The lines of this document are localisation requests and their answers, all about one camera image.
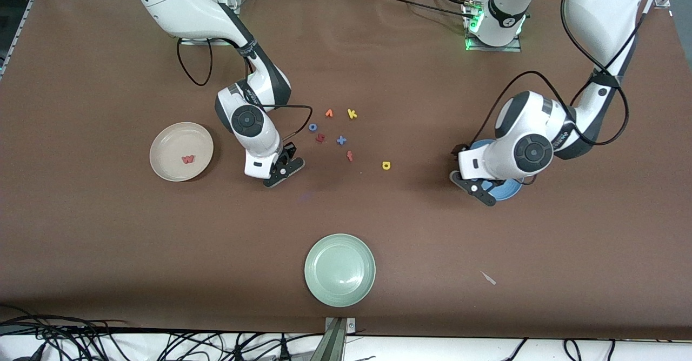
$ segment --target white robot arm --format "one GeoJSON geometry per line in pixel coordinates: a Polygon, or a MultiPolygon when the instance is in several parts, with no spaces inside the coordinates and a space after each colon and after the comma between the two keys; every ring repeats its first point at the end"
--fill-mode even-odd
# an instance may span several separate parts
{"type": "MultiPolygon", "coordinates": [[[[561,103],[535,92],[525,91],[510,98],[495,122],[497,140],[458,152],[459,171],[450,175],[452,181],[481,199],[484,192],[476,184],[477,179],[521,179],[543,171],[553,156],[572,159],[590,151],[634,51],[635,38],[628,38],[635,29],[641,1],[568,0],[568,23],[613,76],[604,75],[596,66],[578,107],[567,106],[569,114],[561,103]]],[[[494,201],[484,203],[492,205],[494,201]]]]}
{"type": "Polygon", "coordinates": [[[223,125],[245,147],[245,174],[265,179],[266,186],[274,186],[302,168],[302,159],[292,159],[295,147],[284,146],[266,113],[287,105],[291,85],[233,10],[213,0],[141,1],[168,34],[180,38],[221,38],[255,68],[247,80],[219,91],[215,104],[223,125]]]}
{"type": "Polygon", "coordinates": [[[533,0],[478,0],[480,11],[469,32],[489,46],[505,46],[519,34],[533,0]]]}

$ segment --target brown table surface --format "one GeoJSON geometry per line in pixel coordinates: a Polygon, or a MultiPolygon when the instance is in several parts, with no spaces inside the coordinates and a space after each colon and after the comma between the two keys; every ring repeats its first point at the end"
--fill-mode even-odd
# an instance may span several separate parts
{"type": "MultiPolygon", "coordinates": [[[[448,179],[452,147],[512,77],[543,71],[565,98],[587,77],[558,2],[534,0],[522,52],[502,54],[465,51],[458,17],[401,2],[248,0],[242,19],[327,137],[301,132],[307,165],[269,190],[243,174],[214,112],[244,73],[232,48],[214,48],[200,88],[138,0],[36,0],[0,83],[0,300],[165,328],[311,332],[341,315],[368,334],[689,338],[692,77],[668,10],[640,31],[620,140],[556,159],[494,208],[448,179]],[[149,146],[185,121],[210,130],[214,158],[200,178],[167,182],[149,146]],[[346,309],[303,278],[330,233],[376,259],[372,291],[346,309]]],[[[182,49],[203,78],[206,46],[182,49]]],[[[550,96],[526,78],[507,97],[525,89],[550,96]]],[[[615,102],[601,139],[622,112],[615,102]]],[[[270,117],[286,134],[305,112],[270,117]]]]}

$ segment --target metal bracket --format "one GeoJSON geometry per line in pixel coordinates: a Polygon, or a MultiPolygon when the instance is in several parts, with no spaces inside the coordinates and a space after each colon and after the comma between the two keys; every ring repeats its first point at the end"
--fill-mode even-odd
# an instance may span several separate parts
{"type": "MultiPolygon", "coordinates": [[[[327,318],[324,320],[324,329],[329,329],[329,324],[336,318],[327,318]]],[[[346,318],[346,333],[353,334],[356,332],[356,318],[346,318]]]]}
{"type": "Polygon", "coordinates": [[[240,3],[243,0],[228,0],[228,8],[232,9],[236,15],[240,15],[240,3]]]}
{"type": "Polygon", "coordinates": [[[653,0],[653,3],[657,9],[667,9],[668,7],[670,7],[670,1],[669,0],[660,1],[660,2],[659,2],[659,0],[653,0]]]}

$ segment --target blue plate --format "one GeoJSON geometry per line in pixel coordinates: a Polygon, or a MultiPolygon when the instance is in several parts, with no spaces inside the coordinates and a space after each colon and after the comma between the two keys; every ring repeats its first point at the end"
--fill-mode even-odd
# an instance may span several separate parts
{"type": "MultiPolygon", "coordinates": [[[[492,144],[494,142],[494,139],[480,139],[480,141],[474,142],[471,146],[470,149],[477,149],[479,147],[482,147],[483,145],[487,144],[492,144]]],[[[484,181],[483,184],[480,184],[483,189],[486,191],[490,189],[490,187],[493,184],[491,182],[484,181]]],[[[516,195],[517,192],[521,189],[521,184],[518,183],[514,179],[509,179],[504,182],[504,184],[496,186],[490,191],[490,194],[495,198],[495,200],[500,201],[500,200],[507,200],[511,198],[512,196],[516,195]]]]}

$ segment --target white floor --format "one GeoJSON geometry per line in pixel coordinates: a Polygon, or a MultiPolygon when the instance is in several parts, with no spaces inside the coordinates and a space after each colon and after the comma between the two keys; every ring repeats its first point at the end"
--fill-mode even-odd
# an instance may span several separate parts
{"type": "MultiPolygon", "coordinates": [[[[209,334],[199,334],[195,338],[206,339],[209,334]]],[[[222,339],[215,337],[211,342],[216,346],[231,351],[235,345],[235,334],[223,334],[222,339]]],[[[131,361],[156,361],[168,342],[168,334],[115,334],[123,352],[131,361]]],[[[278,334],[264,334],[252,341],[247,349],[256,344],[262,344],[268,339],[279,338],[278,334]]],[[[292,355],[311,353],[320,341],[319,336],[307,337],[289,342],[292,355]]],[[[106,337],[103,338],[104,348],[111,361],[124,361],[123,356],[106,337]]],[[[344,361],[363,361],[372,358],[374,361],[404,361],[434,360],[434,361],[504,361],[511,356],[520,343],[520,339],[487,339],[487,338],[427,338],[427,337],[348,337],[345,347],[344,361]]],[[[33,336],[0,337],[0,361],[12,361],[20,357],[29,357],[40,346],[42,341],[33,336]]],[[[262,352],[277,342],[244,353],[247,361],[254,361],[262,352]]],[[[606,361],[609,341],[579,340],[577,341],[583,361],[606,361]]],[[[166,359],[178,359],[188,349],[195,345],[187,342],[166,359]]],[[[71,356],[77,356],[74,347],[64,341],[64,349],[71,356]]],[[[197,350],[208,352],[210,359],[219,359],[220,351],[211,346],[200,346],[197,350]]],[[[576,352],[570,347],[576,358],[576,352]]],[[[267,353],[261,360],[270,360],[270,356],[278,356],[279,349],[267,353]]],[[[564,353],[562,341],[559,339],[529,339],[519,351],[514,361],[537,361],[550,359],[554,361],[570,361],[564,353]]],[[[618,341],[612,361],[690,361],[692,359],[692,344],[618,341]]],[[[205,354],[195,354],[185,358],[186,361],[207,361],[205,354]]],[[[59,361],[55,349],[46,347],[42,361],[59,361]]]]}

